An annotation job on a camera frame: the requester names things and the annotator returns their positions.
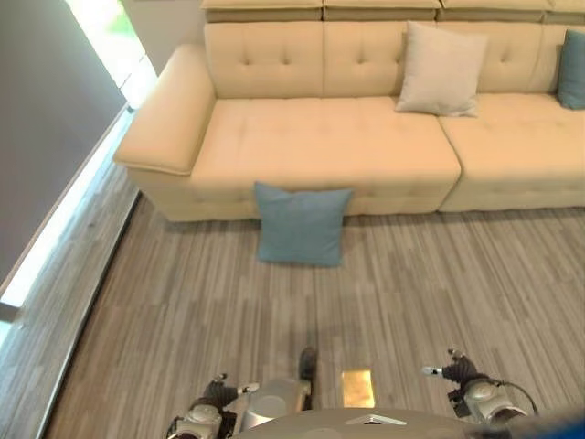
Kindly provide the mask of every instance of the sofa armrest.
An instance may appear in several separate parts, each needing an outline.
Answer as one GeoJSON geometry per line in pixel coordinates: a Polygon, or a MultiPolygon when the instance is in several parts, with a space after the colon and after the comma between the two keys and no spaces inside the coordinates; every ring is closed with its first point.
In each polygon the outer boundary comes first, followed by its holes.
{"type": "Polygon", "coordinates": [[[205,50],[180,46],[134,117],[114,161],[136,169],[190,175],[215,101],[205,50]]]}

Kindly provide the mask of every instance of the sofa cushion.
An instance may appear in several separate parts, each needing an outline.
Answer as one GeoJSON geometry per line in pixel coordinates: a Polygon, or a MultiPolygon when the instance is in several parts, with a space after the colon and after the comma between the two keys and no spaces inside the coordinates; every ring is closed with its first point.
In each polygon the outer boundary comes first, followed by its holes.
{"type": "Polygon", "coordinates": [[[259,21],[320,21],[321,8],[308,9],[208,9],[208,23],[250,23],[259,21]]]}
{"type": "Polygon", "coordinates": [[[550,9],[545,14],[545,23],[585,24],[585,1],[549,0],[550,9]]]}
{"type": "Polygon", "coordinates": [[[478,92],[523,92],[528,88],[540,50],[542,25],[533,23],[438,22],[437,28],[489,39],[478,92]]]}
{"type": "Polygon", "coordinates": [[[480,94],[478,110],[440,118],[462,166],[441,210],[585,205],[585,112],[546,94],[480,94]]]}
{"type": "Polygon", "coordinates": [[[324,19],[358,20],[433,20],[439,0],[324,0],[324,19]]]}
{"type": "Polygon", "coordinates": [[[544,25],[542,27],[537,64],[534,67],[527,91],[540,93],[557,91],[560,52],[567,29],[585,32],[585,26],[544,25]]]}
{"type": "Polygon", "coordinates": [[[323,93],[323,23],[208,23],[205,39],[219,98],[323,93]]]}
{"type": "Polygon", "coordinates": [[[396,110],[475,116],[487,38],[409,21],[404,85],[396,110]]]}
{"type": "Polygon", "coordinates": [[[441,0],[439,20],[540,22],[550,0],[441,0]]]}
{"type": "Polygon", "coordinates": [[[262,219],[261,261],[341,263],[341,229],[351,189],[289,193],[259,182],[254,189],[262,219]]]}
{"type": "Polygon", "coordinates": [[[325,23],[324,95],[400,94],[406,32],[406,22],[325,23]]]}
{"type": "Polygon", "coordinates": [[[459,176],[457,158],[435,117],[394,107],[389,97],[219,100],[189,199],[252,201],[259,180],[285,190],[351,187],[350,214],[433,211],[459,176]]]}
{"type": "Polygon", "coordinates": [[[321,0],[202,0],[201,9],[314,9],[322,6],[321,0]]]}
{"type": "Polygon", "coordinates": [[[560,56],[558,99],[563,107],[585,110],[585,33],[567,30],[560,56]]]}

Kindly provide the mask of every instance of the wood-look floor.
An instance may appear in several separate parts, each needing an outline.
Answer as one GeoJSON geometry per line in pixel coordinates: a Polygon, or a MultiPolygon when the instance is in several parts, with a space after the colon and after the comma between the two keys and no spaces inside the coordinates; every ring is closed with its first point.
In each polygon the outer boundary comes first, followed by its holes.
{"type": "MultiPolygon", "coordinates": [[[[123,118],[106,138],[114,146],[132,119],[123,118]]],[[[138,190],[109,158],[113,149],[31,287],[0,350],[0,438],[42,434],[102,273],[136,200],[138,190]]]]}
{"type": "Polygon", "coordinates": [[[256,221],[166,223],[143,198],[48,437],[162,437],[218,372],[293,376],[306,345],[321,407],[341,406],[342,370],[372,369],[378,406],[452,416],[452,386],[420,375],[450,346],[543,411],[583,404],[583,209],[351,218],[334,269],[260,263],[258,238],[256,221]]]}

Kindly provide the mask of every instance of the gold plate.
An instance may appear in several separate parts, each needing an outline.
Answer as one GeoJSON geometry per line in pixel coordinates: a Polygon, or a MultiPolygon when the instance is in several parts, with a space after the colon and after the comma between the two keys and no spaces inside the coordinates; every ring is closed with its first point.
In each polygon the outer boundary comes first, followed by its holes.
{"type": "Polygon", "coordinates": [[[342,372],[341,380],[344,385],[344,407],[376,406],[371,370],[347,370],[342,372]]]}

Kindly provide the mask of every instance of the pillow on floor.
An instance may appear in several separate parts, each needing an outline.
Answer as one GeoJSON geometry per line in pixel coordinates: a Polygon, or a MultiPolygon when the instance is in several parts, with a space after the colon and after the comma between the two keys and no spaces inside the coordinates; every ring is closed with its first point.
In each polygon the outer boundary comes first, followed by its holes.
{"type": "Polygon", "coordinates": [[[255,183],[254,191],[262,218],[261,261],[341,263],[341,229],[351,189],[289,193],[255,183]]]}
{"type": "Polygon", "coordinates": [[[560,53],[558,100],[571,110],[585,109],[585,34],[568,29],[560,53]]]}
{"type": "Polygon", "coordinates": [[[487,37],[409,21],[404,84],[397,112],[477,116],[475,94],[487,37]]]}

